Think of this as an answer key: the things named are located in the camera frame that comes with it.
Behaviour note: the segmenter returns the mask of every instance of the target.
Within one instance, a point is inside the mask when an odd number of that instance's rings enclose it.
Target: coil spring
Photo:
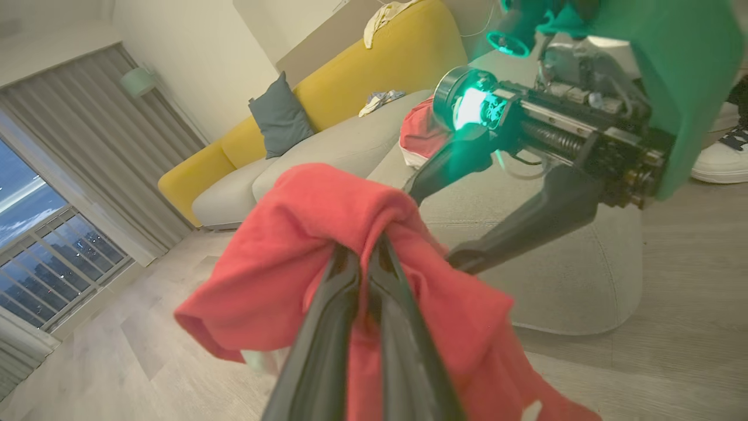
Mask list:
[[[582,146],[584,146],[584,139],[579,136],[539,121],[525,120],[522,121],[521,127],[525,134],[531,138],[543,142],[559,152],[570,155],[572,159],[579,154]]]

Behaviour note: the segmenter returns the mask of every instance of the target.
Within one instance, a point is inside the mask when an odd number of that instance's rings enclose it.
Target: white sneaker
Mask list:
[[[717,184],[748,182],[748,128],[736,127],[703,150],[691,177]]]

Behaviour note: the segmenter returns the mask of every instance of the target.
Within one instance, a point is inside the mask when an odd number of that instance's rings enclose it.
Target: glowing light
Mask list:
[[[455,130],[460,130],[468,123],[480,123],[480,112],[483,101],[488,92],[479,91],[475,88],[468,88],[465,95],[462,96],[457,116],[455,117]]]

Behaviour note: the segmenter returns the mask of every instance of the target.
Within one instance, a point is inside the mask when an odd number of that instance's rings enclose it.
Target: red cloth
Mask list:
[[[400,147],[429,159],[452,139],[452,132],[434,119],[434,97],[416,105],[405,116],[400,130]]]
[[[509,323],[512,300],[448,265],[409,196],[323,164],[296,166],[278,179],[236,232],[210,279],[176,310],[177,321],[226,360],[242,362],[242,349],[288,347],[334,241],[356,251],[366,273],[383,231],[470,420],[519,421],[537,400],[539,420],[598,419],[533,371]],[[378,332],[372,321],[361,320],[351,339],[349,419],[379,421]]]

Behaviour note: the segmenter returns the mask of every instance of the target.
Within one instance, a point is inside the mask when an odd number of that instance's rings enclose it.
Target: throw pillow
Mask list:
[[[280,74],[265,94],[251,101],[249,109],[265,136],[266,159],[285,154],[314,134],[304,107],[286,82],[286,72]]]

